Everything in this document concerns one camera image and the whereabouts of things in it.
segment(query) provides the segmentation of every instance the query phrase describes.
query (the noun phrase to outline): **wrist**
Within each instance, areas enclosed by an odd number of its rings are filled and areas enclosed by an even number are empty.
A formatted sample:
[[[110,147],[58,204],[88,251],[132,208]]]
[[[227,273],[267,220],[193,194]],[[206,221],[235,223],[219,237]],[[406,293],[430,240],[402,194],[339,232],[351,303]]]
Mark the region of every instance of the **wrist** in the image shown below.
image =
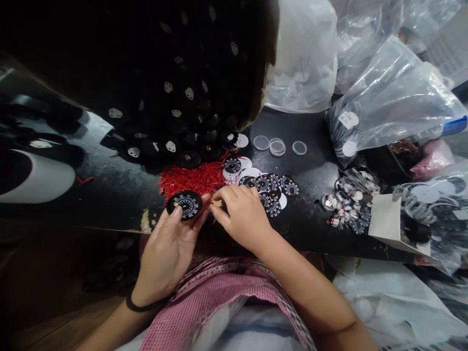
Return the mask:
[[[271,255],[271,252],[276,251],[278,246],[286,243],[283,237],[273,228],[268,230],[265,238],[267,238],[267,240],[263,240],[263,242],[257,245],[255,250],[252,251],[252,253],[263,262]]]
[[[156,291],[152,293],[144,292],[144,289],[141,289],[138,286],[138,282],[135,285],[135,288],[132,291],[131,299],[134,305],[138,307],[148,306],[155,302],[158,302],[165,297],[168,297],[171,292],[167,292],[164,290]]]

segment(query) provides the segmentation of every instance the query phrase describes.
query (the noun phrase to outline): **plastic bag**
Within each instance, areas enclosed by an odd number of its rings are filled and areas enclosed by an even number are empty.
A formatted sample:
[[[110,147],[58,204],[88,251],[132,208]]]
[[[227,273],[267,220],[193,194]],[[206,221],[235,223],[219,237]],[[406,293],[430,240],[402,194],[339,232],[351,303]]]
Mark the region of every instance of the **plastic bag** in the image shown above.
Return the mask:
[[[429,180],[455,163],[450,147],[443,139],[428,141],[423,148],[424,158],[411,172],[418,181]]]
[[[453,278],[453,282],[431,279],[427,284],[457,318],[468,323],[468,279]]]
[[[431,224],[427,261],[452,275],[468,253],[468,160],[450,166],[427,182],[402,184],[437,217]]]
[[[428,45],[466,4],[467,0],[406,0],[403,26]]]
[[[468,327],[401,263],[328,258],[338,270],[333,284],[349,301],[379,347],[410,342],[427,347]]]
[[[391,36],[327,114],[335,153],[347,166],[360,150],[410,137],[467,111],[435,67]]]
[[[361,77],[370,61],[371,58],[365,58],[358,63],[341,67],[336,73],[335,94],[346,94]]]
[[[398,34],[403,1],[331,0],[338,16],[338,68],[373,56],[392,34]]]
[[[328,0],[279,0],[279,10],[265,105],[290,113],[324,111],[336,80],[335,10]]]

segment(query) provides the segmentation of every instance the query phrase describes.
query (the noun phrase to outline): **right hand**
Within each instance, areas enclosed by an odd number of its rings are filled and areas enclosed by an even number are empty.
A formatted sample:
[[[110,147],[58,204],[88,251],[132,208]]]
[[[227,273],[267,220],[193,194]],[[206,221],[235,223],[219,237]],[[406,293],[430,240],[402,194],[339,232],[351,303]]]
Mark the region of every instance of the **right hand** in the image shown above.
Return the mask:
[[[213,195],[213,201],[221,199],[226,203],[228,213],[211,205],[214,217],[238,244],[259,256],[259,250],[278,233],[268,221],[257,189],[235,184],[225,186]]]

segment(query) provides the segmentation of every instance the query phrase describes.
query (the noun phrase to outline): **cardboard box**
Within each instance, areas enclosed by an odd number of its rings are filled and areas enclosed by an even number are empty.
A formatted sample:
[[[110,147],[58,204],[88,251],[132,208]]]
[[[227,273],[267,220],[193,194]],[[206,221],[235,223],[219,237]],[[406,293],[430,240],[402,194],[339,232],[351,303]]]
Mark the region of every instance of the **cardboard box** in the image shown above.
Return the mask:
[[[430,256],[430,242],[414,247],[401,241],[401,199],[399,198],[394,202],[392,197],[392,194],[387,194],[378,195],[373,198],[369,235],[393,248]]]

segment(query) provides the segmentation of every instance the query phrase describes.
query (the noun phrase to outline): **hand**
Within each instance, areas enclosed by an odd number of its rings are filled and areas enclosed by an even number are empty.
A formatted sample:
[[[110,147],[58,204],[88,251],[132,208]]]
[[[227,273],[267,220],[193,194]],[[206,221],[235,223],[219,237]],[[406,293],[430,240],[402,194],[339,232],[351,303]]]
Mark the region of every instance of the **hand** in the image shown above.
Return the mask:
[[[221,188],[213,201],[224,200],[228,212],[210,206],[216,220],[244,248],[259,257],[259,250],[268,244],[269,238],[278,235],[268,221],[256,188],[230,185]]]
[[[202,197],[200,215],[181,222],[182,208],[171,215],[165,209],[146,244],[140,273],[132,293],[132,302],[143,307],[169,296],[187,271],[194,253],[196,238],[209,214],[211,195]]]

